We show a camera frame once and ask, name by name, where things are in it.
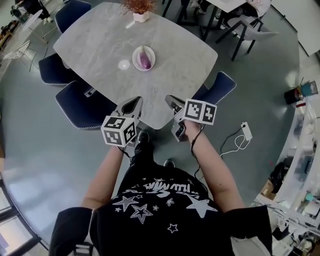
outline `white flower pot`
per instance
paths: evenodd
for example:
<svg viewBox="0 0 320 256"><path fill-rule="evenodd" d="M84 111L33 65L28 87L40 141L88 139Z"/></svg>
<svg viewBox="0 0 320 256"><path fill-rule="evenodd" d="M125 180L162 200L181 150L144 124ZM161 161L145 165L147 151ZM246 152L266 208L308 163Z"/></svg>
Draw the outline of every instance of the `white flower pot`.
<svg viewBox="0 0 320 256"><path fill-rule="evenodd" d="M150 13L146 11L143 14L133 13L133 19L135 22L144 23L150 18Z"/></svg>

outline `white plate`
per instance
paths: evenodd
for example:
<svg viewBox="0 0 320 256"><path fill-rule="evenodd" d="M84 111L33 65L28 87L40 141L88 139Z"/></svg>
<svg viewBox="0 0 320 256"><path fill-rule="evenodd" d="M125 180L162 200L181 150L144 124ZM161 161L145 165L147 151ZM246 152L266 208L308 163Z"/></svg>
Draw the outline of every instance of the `white plate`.
<svg viewBox="0 0 320 256"><path fill-rule="evenodd" d="M148 71L150 69L153 68L153 66L155 65L156 62L156 55L154 53L154 51L148 47L148 46L143 46L144 51L146 53L146 55L148 56L150 62L151 62L151 67L149 69L145 69L142 67L141 65L141 61L140 61L140 51L142 50L142 46L139 46L137 49L134 50L133 54L132 54L132 62L133 65L140 71Z"/></svg>

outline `forearm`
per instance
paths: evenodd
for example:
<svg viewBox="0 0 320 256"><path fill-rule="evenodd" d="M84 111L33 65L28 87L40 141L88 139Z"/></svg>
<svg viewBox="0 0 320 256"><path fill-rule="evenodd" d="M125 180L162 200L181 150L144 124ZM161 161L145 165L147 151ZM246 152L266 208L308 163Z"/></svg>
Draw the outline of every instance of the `forearm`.
<svg viewBox="0 0 320 256"><path fill-rule="evenodd" d="M197 130L193 130L187 134L190 143L197 133ZM203 132L193 145L193 153L199 162L213 199L221 210L227 212L243 208L245 205L231 172Z"/></svg>
<svg viewBox="0 0 320 256"><path fill-rule="evenodd" d="M111 147L90 183L81 206L93 209L110 201L123 156L124 154L119 148Z"/></svg>

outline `eggplant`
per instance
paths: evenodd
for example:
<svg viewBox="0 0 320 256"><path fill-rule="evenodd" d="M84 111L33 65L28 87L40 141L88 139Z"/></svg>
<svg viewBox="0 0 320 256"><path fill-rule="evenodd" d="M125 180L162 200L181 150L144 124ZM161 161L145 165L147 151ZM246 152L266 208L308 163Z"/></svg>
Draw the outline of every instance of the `eggplant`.
<svg viewBox="0 0 320 256"><path fill-rule="evenodd" d="M145 48L142 46L142 49L140 51L140 54L139 54L139 57L140 57L140 62L141 62L141 66L146 69L146 70L149 70L151 68L151 62L147 56L147 53L145 51Z"/></svg>

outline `white cable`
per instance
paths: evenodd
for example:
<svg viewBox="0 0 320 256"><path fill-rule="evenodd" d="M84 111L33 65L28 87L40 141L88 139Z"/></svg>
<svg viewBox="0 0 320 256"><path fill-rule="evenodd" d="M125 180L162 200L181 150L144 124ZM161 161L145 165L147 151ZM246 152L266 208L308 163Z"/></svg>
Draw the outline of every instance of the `white cable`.
<svg viewBox="0 0 320 256"><path fill-rule="evenodd" d="M240 145L237 145L236 140L237 140L238 138L240 138L240 137L243 137L243 141L241 142ZM234 144L235 144L235 146L237 147L237 149L236 149L236 150L231 150L231 151L228 151L228 152L224 152L224 153L222 153L222 154L220 155L220 157L223 156L223 155L225 155L225 154L229 154L229 153L231 153L231 152L237 152L237 151L239 151L239 150L245 150L246 147L249 145L249 143L250 143L251 140L249 140L248 143L247 143L244 147L241 147L242 144L243 144L245 141L246 141L246 136L244 136L243 134L239 135L238 137L236 137L236 138L234 139Z"/></svg>

